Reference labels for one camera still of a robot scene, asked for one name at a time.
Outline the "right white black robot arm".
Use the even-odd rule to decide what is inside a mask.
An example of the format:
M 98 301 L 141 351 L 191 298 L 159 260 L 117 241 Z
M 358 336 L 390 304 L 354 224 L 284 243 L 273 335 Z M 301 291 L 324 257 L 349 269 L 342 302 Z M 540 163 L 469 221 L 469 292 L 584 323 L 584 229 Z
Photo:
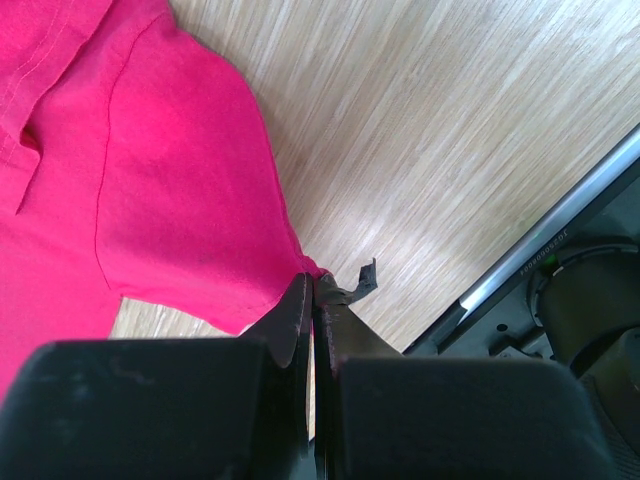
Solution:
M 566 248 L 530 279 L 549 360 L 408 357 L 299 275 L 238 338 L 54 342 L 1 409 L 5 479 L 635 479 L 639 251 Z

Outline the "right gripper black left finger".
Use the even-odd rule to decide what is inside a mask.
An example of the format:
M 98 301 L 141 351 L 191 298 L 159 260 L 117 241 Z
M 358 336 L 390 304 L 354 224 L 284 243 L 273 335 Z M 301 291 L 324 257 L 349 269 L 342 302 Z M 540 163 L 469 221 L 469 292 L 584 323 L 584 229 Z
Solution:
M 59 341 L 1 408 L 5 479 L 288 479 L 308 452 L 312 280 L 236 338 Z

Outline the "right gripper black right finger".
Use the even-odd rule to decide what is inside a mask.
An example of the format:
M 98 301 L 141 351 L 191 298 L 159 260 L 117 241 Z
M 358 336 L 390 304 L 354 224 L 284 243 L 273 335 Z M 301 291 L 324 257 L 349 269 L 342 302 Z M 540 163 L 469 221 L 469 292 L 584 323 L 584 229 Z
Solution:
M 375 286 L 316 285 L 316 458 L 332 479 L 631 479 L 635 258 L 555 254 L 528 278 L 552 356 L 409 358 L 351 304 Z

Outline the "magenta pink t shirt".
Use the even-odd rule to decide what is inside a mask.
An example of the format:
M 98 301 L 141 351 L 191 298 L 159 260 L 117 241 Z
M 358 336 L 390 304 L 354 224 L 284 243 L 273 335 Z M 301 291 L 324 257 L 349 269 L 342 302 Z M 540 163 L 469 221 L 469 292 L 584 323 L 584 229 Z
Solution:
M 123 298 L 237 335 L 321 269 L 238 71 L 165 1 L 1 5 L 1 386 Z

